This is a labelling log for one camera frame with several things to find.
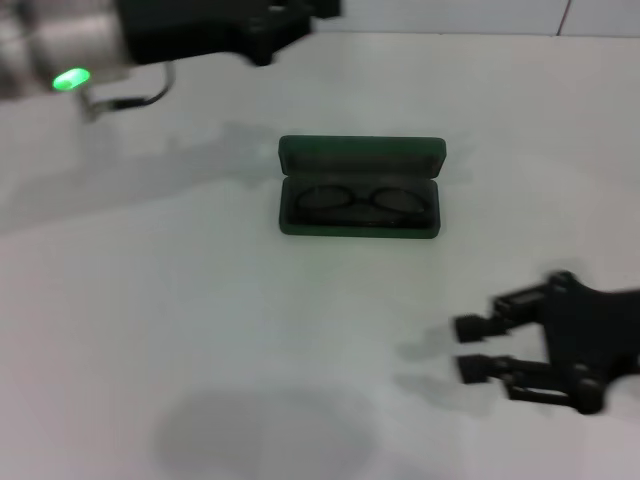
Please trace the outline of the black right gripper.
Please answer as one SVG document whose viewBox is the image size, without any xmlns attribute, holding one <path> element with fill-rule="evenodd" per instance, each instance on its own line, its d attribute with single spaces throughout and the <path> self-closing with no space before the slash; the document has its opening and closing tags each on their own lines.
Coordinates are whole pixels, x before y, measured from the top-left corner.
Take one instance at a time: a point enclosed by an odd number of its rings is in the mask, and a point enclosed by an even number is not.
<svg viewBox="0 0 640 480">
<path fill-rule="evenodd" d="M 457 316 L 453 328 L 460 343 L 475 343 L 533 323 L 543 325 L 550 363 L 458 356 L 462 383 L 496 379 L 509 400 L 569 403 L 593 415 L 604 410 L 613 383 L 639 374 L 639 291 L 597 291 L 568 271 L 552 274 L 547 286 L 495 296 L 486 316 Z"/>
</svg>

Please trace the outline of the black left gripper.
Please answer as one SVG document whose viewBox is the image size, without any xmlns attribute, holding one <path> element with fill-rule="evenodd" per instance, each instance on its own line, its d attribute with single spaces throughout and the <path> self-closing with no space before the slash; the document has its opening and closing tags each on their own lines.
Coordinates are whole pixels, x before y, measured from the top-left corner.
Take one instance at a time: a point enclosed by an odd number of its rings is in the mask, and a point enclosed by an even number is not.
<svg viewBox="0 0 640 480">
<path fill-rule="evenodd" d="M 231 53 L 255 66 L 313 32 L 316 19 L 341 15 L 339 0 L 129 0 L 117 3 L 133 62 L 150 65 Z"/>
</svg>

